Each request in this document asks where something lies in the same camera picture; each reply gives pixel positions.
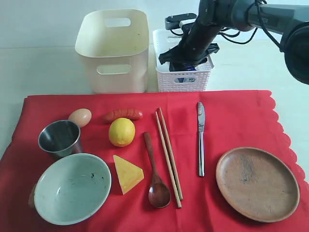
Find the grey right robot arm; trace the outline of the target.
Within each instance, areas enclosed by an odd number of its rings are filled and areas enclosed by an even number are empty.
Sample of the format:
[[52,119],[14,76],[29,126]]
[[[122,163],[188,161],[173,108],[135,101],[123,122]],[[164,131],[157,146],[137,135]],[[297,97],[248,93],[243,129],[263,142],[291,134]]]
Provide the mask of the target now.
[[262,29],[284,53],[289,73],[309,83],[309,8],[304,5],[267,4],[264,0],[201,0],[190,28],[183,29],[177,46],[159,55],[170,71],[186,71],[205,63],[219,50],[213,43],[223,29]]

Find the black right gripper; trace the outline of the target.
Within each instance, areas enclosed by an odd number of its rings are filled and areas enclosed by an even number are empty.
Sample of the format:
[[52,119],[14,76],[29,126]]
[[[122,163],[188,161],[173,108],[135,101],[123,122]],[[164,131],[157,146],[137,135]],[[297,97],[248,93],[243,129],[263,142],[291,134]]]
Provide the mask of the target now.
[[192,65],[194,71],[205,71],[208,65],[207,56],[220,49],[217,43],[213,43],[219,32],[219,25],[202,25],[196,20],[177,46],[159,55],[159,62],[169,62],[170,72],[182,72],[183,64]]

